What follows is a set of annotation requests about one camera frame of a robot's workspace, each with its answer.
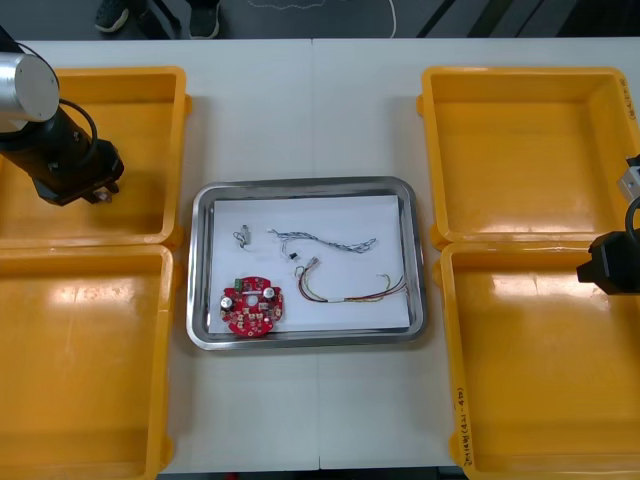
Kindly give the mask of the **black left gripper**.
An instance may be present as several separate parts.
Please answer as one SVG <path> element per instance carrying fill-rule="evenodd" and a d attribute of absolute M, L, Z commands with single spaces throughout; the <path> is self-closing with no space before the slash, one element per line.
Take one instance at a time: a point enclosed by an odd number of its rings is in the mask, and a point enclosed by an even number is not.
<path fill-rule="evenodd" d="M 98 140 L 91 158 L 84 164 L 69 168 L 50 168 L 48 180 L 34 180 L 38 196 L 46 202 L 65 206 L 82 199 L 90 204 L 110 203 L 111 194 L 120 189 L 118 180 L 124 164 L 116 147 L 109 141 Z"/>

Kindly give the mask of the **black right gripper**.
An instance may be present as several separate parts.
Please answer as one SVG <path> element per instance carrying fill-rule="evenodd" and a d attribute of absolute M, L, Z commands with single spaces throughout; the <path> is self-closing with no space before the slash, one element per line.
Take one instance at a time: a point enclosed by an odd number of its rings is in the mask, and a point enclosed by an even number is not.
<path fill-rule="evenodd" d="M 591 258 L 576 268 L 580 283 L 592 283 L 607 295 L 639 294 L 639 248 L 622 231 L 597 237 Z"/>

